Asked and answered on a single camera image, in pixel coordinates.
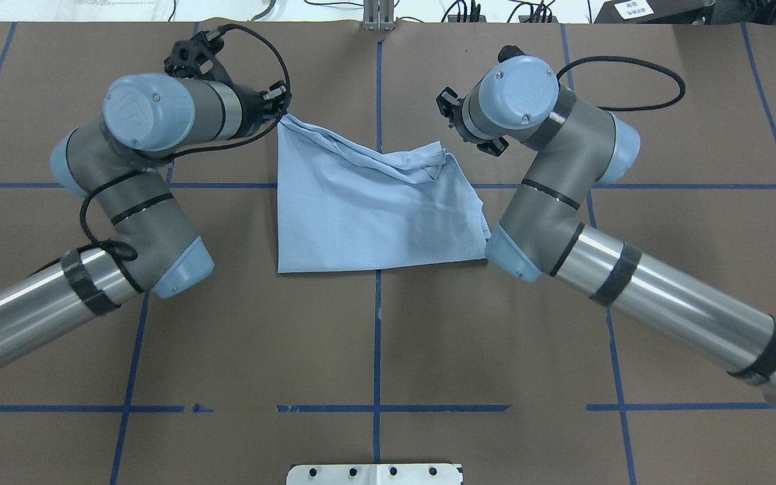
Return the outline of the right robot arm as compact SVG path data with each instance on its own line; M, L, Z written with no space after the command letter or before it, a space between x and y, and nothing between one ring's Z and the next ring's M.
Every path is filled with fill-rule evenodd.
M516 141L533 159L486 241L486 260L524 282L560 280L611 313L622 313L691 349L731 378L754 387L776 410L776 314L691 276L601 227L590 212L598 187L617 185L641 151L637 129L579 95L563 79L580 65L636 65L665 75L686 95L676 71L634 57L598 55L556 70L507 45L465 94L435 96L440 115L464 142L501 156Z

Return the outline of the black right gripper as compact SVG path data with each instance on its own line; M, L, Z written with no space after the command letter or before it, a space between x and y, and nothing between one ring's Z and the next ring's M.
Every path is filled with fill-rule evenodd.
M462 141L477 145L477 149L488 156L500 157L509 146L504 137L496 138L480 130L472 122L465 99L450 87L445 87L435 98L437 110L449 121L449 128L455 130Z

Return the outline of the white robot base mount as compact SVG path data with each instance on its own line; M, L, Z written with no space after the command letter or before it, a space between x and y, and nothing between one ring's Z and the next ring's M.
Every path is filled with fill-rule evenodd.
M345 463L295 465L286 484L463 484L452 463Z

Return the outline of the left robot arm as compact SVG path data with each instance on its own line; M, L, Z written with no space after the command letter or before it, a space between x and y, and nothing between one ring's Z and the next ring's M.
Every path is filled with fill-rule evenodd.
M102 112L51 153L56 180L80 199L86 244L0 292L0 369L133 298L172 298L214 261L160 169L191 154L239 148L275 129L292 101L282 77L256 91L218 59L226 27L175 43L163 73L115 80Z

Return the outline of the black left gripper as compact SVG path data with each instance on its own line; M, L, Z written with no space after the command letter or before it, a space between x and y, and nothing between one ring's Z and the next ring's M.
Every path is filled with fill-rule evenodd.
M292 93L286 81L261 91L234 82L218 59L222 38L177 41L164 73L187 89L194 105L188 140L255 140L286 114Z

